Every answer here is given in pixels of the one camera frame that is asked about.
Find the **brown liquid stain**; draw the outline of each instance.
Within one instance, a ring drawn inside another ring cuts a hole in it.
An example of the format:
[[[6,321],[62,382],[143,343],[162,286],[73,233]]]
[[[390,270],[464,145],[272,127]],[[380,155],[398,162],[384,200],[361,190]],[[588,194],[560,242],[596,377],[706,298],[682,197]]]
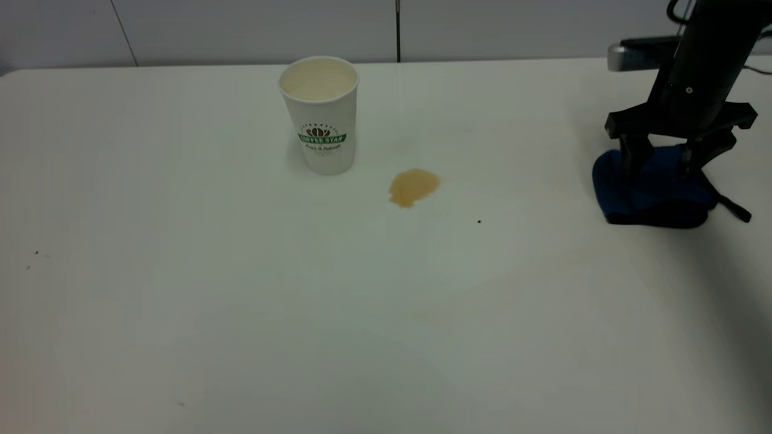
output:
[[[412,208],[415,201],[433,193],[439,187],[439,176],[423,169],[410,169],[394,177],[388,192],[390,202],[400,208]]]

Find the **table surface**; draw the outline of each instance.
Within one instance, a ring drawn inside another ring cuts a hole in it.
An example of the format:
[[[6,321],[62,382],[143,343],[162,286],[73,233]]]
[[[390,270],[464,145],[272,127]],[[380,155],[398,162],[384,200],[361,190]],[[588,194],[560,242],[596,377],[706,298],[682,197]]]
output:
[[[772,429],[771,78],[706,169],[753,221],[676,231],[608,225],[591,183],[655,72],[358,68],[334,177],[282,66],[0,79],[0,431]],[[400,209],[410,168],[442,185]]]

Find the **cable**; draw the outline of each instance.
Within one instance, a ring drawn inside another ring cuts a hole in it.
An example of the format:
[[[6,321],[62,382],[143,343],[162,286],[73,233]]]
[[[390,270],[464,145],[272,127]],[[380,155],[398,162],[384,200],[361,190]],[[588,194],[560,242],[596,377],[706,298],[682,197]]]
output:
[[[402,43],[400,40],[400,30],[399,30],[399,2],[400,0],[396,0],[394,4],[397,7],[397,63],[400,63],[402,61]]]
[[[688,15],[689,15],[689,10],[690,10],[690,8],[692,7],[692,1],[693,1],[693,0],[689,0],[689,1],[686,3],[686,9],[684,9],[684,10],[683,10],[683,16],[684,16],[684,17],[686,17],[686,16],[688,16]],[[678,32],[676,33],[676,35],[678,35],[678,36],[681,36],[681,32],[683,32],[683,27],[684,27],[684,25],[683,25],[683,24],[681,24],[681,25],[679,25],[679,26],[678,26]]]
[[[670,0],[670,3],[668,3],[668,18],[670,18],[670,21],[674,22],[675,24],[688,25],[688,19],[683,19],[676,15],[677,4],[678,0]]]
[[[758,68],[754,68],[754,67],[748,66],[748,65],[743,66],[743,69],[744,70],[749,70],[749,71],[754,71],[755,73],[763,74],[765,76],[772,76],[772,71],[760,70]]]

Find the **white paper cup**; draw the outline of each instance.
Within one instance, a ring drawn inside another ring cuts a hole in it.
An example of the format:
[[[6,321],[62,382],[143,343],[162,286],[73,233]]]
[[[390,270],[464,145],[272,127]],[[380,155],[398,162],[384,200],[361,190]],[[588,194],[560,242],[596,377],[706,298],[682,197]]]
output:
[[[354,162],[359,73],[337,57],[315,56],[289,65],[279,89],[308,167],[337,175]]]

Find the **blue sponge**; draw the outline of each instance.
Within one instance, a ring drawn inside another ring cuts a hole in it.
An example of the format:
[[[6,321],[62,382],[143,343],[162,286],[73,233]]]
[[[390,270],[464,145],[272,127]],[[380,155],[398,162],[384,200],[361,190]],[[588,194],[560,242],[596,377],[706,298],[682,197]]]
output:
[[[657,147],[635,180],[621,176],[621,152],[608,151],[592,168],[598,204],[615,225],[650,225],[689,229],[702,225],[716,204],[726,206],[738,219],[750,213],[719,194],[702,173],[684,178],[678,170],[681,147]]]

